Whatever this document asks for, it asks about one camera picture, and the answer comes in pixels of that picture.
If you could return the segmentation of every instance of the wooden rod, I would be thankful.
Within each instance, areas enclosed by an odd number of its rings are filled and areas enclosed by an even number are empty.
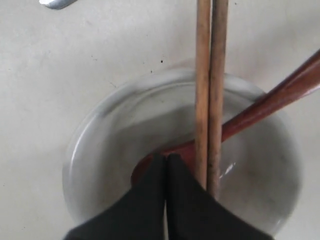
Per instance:
[[[220,176],[227,18],[228,0],[213,0],[206,180],[206,190],[213,197],[217,197]]]
[[[211,0],[197,1],[196,92],[195,92],[195,169],[194,177],[207,187],[209,68]]]

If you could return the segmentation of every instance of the clear glass bowl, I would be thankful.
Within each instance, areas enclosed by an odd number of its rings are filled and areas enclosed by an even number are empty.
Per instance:
[[[130,189],[132,171],[147,154],[193,138],[194,79],[194,71],[177,69],[133,81],[107,96],[85,118],[63,167],[65,201],[78,224]],[[223,120],[262,94],[251,83],[226,74]],[[274,235],[297,202],[300,160],[288,119],[279,111],[223,143],[219,202]]]

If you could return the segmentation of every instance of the spoon handle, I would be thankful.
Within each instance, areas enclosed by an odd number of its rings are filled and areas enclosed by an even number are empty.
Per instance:
[[[223,124],[221,141],[320,88],[320,49],[269,93]]]
[[[245,128],[257,123],[288,104],[311,94],[320,88],[320,49],[269,93],[263,95],[251,106],[222,125],[221,141],[224,142]],[[192,173],[195,169],[195,141],[165,149],[163,155],[180,154]],[[131,182],[134,184],[146,171],[152,155],[142,159],[133,170]]]

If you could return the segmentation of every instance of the wooden stick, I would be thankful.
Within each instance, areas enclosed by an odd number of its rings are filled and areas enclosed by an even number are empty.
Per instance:
[[[195,92],[195,169],[200,185],[207,187],[210,14],[211,0],[197,1],[196,22],[196,92]]]
[[[206,189],[213,197],[217,197],[220,177],[227,18],[228,0],[213,0],[206,180]]]

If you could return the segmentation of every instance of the white surface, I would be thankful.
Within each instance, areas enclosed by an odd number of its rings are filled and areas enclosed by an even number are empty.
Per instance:
[[[318,0],[231,0],[229,9],[226,71],[265,91],[320,47]],[[195,17],[195,0],[79,0],[60,11],[0,2],[0,239],[56,240],[73,226],[61,174],[72,133],[123,83],[192,65]],[[319,101],[317,92],[286,108],[305,179],[280,240],[320,236]]]

